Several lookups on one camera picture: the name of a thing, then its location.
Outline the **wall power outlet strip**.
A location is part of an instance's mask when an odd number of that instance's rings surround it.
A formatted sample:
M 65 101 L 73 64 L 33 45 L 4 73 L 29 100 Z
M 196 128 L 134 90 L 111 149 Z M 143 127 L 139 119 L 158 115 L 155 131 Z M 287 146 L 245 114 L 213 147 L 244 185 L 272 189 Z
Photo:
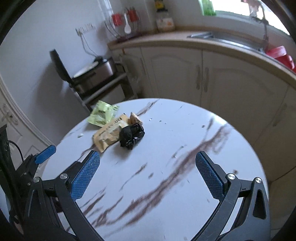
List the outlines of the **wall power outlet strip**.
M 75 29 L 78 36 L 81 36 L 81 35 L 88 33 L 89 31 L 92 31 L 92 30 L 95 30 L 95 25 L 93 25 L 92 23 L 88 23 L 88 24 L 84 25 L 83 27 L 79 27 L 79 28 Z

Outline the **silver electric griddle appliance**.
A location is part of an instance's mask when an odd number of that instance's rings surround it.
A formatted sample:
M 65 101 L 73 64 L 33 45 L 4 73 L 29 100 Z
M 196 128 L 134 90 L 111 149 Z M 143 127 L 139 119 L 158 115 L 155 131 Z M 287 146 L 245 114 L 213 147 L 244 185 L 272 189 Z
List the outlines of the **silver electric griddle appliance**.
M 70 87 L 75 89 L 79 95 L 88 93 L 117 72 L 116 64 L 112 57 L 103 59 L 102 56 L 98 56 L 94 62 L 85 66 L 71 77 L 55 49 L 50 51 L 50 57 L 60 78 L 68 82 Z

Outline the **white kitchen base cabinets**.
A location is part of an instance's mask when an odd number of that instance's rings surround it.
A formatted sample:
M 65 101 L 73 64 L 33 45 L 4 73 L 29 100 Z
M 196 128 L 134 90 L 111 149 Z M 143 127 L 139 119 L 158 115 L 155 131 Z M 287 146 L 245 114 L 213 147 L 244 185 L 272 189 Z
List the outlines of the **white kitchen base cabinets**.
M 271 182 L 295 171 L 295 74 L 271 58 L 203 33 L 174 32 L 110 43 L 145 97 L 189 102 L 236 128 Z

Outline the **tan kraft paper bag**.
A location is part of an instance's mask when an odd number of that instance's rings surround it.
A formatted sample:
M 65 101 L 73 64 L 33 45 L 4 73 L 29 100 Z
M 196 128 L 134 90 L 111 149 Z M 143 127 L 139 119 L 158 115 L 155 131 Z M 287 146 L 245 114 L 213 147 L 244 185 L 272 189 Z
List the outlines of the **tan kraft paper bag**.
M 119 133 L 122 128 L 128 126 L 129 117 L 125 114 L 114 118 L 93 135 L 93 142 L 100 153 L 103 153 L 110 145 L 119 141 Z

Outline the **white plastic spoon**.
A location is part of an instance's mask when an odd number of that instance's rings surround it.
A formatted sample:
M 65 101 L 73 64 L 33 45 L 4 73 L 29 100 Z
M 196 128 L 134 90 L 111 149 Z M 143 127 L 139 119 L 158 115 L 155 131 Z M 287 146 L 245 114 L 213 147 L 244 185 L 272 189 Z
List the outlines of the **white plastic spoon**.
M 132 29 L 128 23 L 128 19 L 127 19 L 127 14 L 124 13 L 124 18 L 125 18 L 125 27 L 124 27 L 124 31 L 127 35 L 131 34 L 132 33 Z

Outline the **crumpled black plastic bag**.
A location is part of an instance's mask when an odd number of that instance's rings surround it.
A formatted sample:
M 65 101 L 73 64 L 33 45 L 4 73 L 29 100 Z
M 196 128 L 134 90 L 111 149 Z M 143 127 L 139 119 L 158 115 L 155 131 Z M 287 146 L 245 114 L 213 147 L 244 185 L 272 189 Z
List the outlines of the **crumpled black plastic bag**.
M 144 135 L 144 128 L 139 123 L 126 126 L 119 133 L 120 146 L 132 150 Z

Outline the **red basin in sink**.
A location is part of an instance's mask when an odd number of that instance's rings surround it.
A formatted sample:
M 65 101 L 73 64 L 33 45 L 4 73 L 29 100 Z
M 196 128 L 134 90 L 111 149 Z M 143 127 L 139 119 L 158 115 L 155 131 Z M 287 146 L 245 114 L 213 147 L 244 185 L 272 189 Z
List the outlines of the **red basin in sink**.
M 295 72 L 295 62 L 294 62 L 292 56 L 290 56 L 287 53 L 287 50 L 284 46 L 279 46 L 279 47 L 267 50 L 266 54 L 269 57 L 271 57 L 271 58 L 279 61 L 283 65 L 285 65 L 288 69 Z

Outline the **glass jar yellow lid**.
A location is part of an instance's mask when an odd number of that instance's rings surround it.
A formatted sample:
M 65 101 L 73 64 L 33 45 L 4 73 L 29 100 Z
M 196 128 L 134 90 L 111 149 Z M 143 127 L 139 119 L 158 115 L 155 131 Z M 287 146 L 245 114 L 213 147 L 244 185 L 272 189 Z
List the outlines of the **glass jar yellow lid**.
M 154 5 L 156 8 L 156 25 L 158 31 L 161 33 L 174 31 L 175 24 L 164 4 L 164 1 L 155 0 Z

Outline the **small brown peanut shell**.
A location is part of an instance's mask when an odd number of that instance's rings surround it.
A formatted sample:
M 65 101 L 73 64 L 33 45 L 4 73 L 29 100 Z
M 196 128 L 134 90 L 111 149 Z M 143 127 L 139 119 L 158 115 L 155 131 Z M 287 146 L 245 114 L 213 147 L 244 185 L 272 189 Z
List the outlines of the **small brown peanut shell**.
M 128 120 L 129 125 L 134 125 L 138 123 L 139 125 L 143 125 L 143 122 L 140 120 L 140 118 L 133 112 L 130 113 L 130 117 Z

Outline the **light green snack packet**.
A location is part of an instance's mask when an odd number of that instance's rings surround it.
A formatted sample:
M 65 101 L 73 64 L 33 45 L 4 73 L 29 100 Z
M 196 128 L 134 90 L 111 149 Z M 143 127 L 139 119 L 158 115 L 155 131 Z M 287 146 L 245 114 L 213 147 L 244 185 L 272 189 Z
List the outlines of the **light green snack packet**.
M 103 127 L 107 123 L 111 122 L 111 120 L 116 116 L 118 110 L 118 105 L 111 105 L 99 100 L 87 121 L 92 125 Z

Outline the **round white marble table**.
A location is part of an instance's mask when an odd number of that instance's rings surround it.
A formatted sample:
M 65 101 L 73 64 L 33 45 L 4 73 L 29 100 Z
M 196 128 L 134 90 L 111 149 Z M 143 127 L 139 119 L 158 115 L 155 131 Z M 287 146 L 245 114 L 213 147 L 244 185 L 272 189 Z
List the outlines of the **round white marble table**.
M 243 135 L 204 108 L 153 98 L 118 106 L 140 118 L 145 135 L 132 150 L 115 143 L 100 154 L 77 200 L 104 240 L 191 240 L 218 204 L 197 170 L 199 151 L 240 179 L 266 179 Z

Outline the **green bottle on windowsill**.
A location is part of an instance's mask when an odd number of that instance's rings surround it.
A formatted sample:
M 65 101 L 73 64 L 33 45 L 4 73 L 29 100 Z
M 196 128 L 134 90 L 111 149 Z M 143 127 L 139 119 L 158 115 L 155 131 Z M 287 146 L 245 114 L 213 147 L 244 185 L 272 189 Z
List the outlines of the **green bottle on windowsill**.
M 210 0 L 201 0 L 202 11 L 204 16 L 215 16 L 213 4 Z

